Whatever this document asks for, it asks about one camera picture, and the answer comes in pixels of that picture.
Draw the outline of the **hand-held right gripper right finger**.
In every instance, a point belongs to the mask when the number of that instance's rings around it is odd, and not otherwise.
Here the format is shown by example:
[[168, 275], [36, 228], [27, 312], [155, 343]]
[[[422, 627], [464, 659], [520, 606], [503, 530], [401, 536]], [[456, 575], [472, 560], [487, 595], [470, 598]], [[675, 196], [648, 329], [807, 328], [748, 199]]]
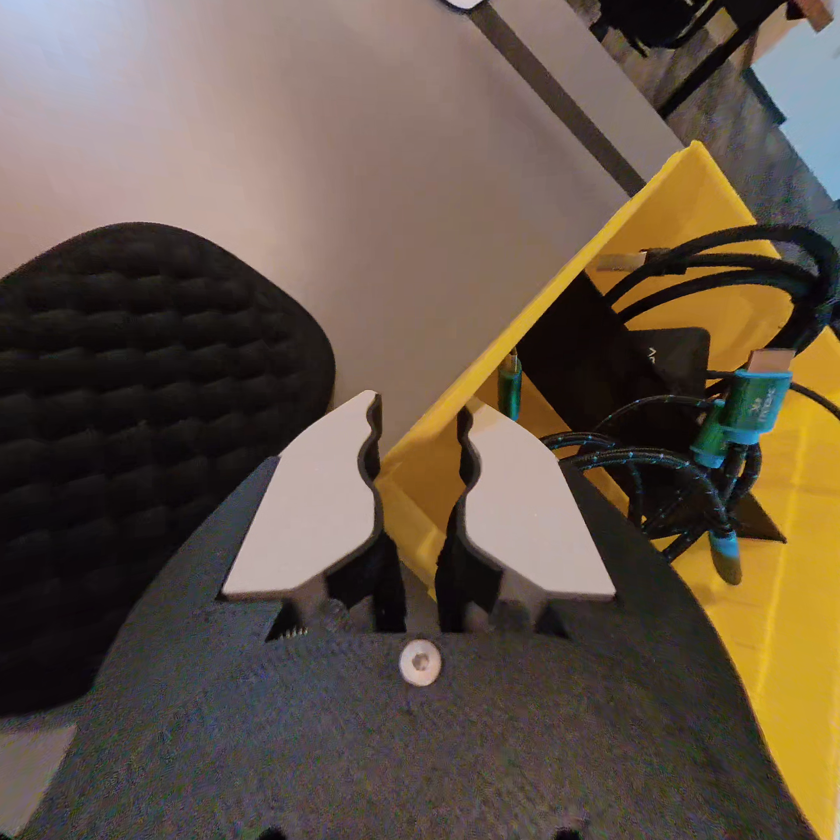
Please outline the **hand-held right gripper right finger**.
[[613, 602], [614, 582], [552, 451], [482, 401], [458, 412], [456, 437], [464, 489], [437, 557], [440, 630], [466, 632], [472, 608], [488, 623], [513, 612], [537, 629], [554, 602]]

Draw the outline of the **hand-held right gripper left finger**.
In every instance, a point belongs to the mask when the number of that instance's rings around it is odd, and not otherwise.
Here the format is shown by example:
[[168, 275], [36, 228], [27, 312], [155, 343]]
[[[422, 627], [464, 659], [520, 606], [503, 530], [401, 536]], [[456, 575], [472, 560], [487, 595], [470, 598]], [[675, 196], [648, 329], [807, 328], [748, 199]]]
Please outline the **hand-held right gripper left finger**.
[[327, 601], [372, 599], [375, 629], [406, 631], [396, 545], [385, 530], [382, 396], [363, 391], [305, 429], [280, 453], [222, 585], [228, 601], [290, 604], [308, 624]]

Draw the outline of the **yellow plastic bin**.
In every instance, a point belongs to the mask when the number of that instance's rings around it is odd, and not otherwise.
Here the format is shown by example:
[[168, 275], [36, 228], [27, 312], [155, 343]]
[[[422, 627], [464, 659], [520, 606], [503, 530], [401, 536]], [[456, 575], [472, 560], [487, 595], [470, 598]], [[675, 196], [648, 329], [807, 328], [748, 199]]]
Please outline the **yellow plastic bin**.
[[[678, 245], [753, 216], [705, 146], [672, 154], [383, 457], [380, 486], [396, 503], [385, 522], [408, 567], [428, 586], [443, 546], [444, 501], [455, 501], [455, 416], [473, 395], [491, 397], [505, 352], [551, 304], [569, 303], [576, 270], [601, 254]], [[742, 544], [743, 582], [711, 568], [706, 541], [676, 562], [740, 674], [773, 758], [820, 838], [838, 828], [838, 421], [788, 395], [764, 438], [759, 501], [787, 542]]]

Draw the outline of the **black quilted mat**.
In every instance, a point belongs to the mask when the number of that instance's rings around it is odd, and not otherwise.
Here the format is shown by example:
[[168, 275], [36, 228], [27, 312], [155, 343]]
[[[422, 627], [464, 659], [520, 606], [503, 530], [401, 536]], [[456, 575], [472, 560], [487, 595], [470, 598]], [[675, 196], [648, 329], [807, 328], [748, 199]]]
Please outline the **black quilted mat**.
[[2, 717], [89, 691], [154, 577], [335, 376], [307, 309], [179, 227], [98, 227], [2, 278]]

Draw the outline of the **black square adapter hub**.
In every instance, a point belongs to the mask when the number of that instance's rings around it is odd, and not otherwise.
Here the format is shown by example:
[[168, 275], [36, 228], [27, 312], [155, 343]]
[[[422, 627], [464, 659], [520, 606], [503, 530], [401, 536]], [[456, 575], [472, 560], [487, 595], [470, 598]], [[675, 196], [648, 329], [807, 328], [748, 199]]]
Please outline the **black square adapter hub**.
[[723, 408], [731, 380], [708, 381], [711, 338], [698, 327], [627, 330], [612, 352], [616, 407], [638, 405], [621, 429], [647, 437], [688, 438]]

